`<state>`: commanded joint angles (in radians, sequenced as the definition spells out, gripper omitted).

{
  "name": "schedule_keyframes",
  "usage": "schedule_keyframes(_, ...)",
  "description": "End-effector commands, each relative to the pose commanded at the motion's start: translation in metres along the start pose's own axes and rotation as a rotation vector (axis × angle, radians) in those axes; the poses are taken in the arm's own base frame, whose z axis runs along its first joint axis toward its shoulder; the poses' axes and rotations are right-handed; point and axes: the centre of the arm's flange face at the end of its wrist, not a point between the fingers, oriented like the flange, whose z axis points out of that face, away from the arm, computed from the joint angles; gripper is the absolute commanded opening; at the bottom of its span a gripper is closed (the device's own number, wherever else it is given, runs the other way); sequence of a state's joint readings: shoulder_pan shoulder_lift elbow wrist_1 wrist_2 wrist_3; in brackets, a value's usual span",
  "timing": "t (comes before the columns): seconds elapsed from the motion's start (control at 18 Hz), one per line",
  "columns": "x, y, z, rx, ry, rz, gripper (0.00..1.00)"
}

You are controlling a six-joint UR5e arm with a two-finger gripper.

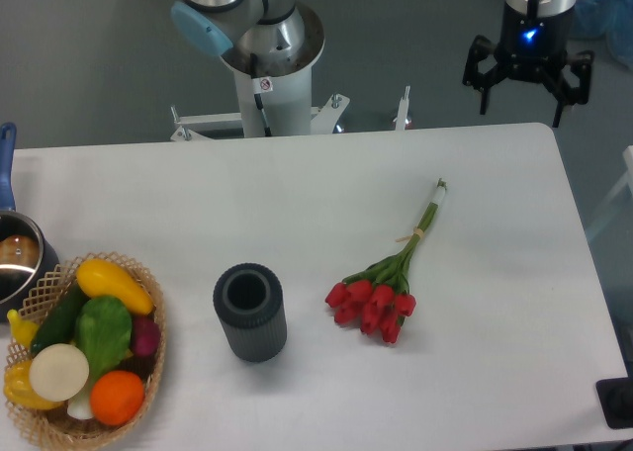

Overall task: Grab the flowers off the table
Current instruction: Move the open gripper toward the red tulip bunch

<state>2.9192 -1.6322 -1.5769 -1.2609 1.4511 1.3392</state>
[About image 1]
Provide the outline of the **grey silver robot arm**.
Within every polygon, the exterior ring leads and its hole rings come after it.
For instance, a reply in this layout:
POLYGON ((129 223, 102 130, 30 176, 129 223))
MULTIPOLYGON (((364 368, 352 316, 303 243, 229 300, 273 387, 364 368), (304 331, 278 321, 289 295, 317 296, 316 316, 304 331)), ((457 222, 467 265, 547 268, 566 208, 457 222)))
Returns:
MULTIPOLYGON (((576 2, 504 0, 498 41, 475 37, 462 77, 479 92, 482 113, 504 80, 545 87, 557 117, 588 102, 593 53, 566 48, 576 2)), ((297 0, 178 0, 170 15, 190 45, 221 58, 239 79, 310 74, 324 48, 320 18, 297 0)))

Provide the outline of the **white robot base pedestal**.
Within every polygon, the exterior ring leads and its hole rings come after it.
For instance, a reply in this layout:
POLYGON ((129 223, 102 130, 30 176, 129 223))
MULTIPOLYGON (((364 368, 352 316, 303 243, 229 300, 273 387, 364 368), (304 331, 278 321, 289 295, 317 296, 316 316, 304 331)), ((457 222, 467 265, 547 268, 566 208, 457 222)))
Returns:
POLYGON ((313 104, 313 69, 290 75, 251 77, 233 73, 239 111, 180 116, 171 108, 172 141, 206 140, 221 133, 241 132, 245 138, 332 135, 343 132, 340 123, 351 99, 332 93, 321 105, 313 104))

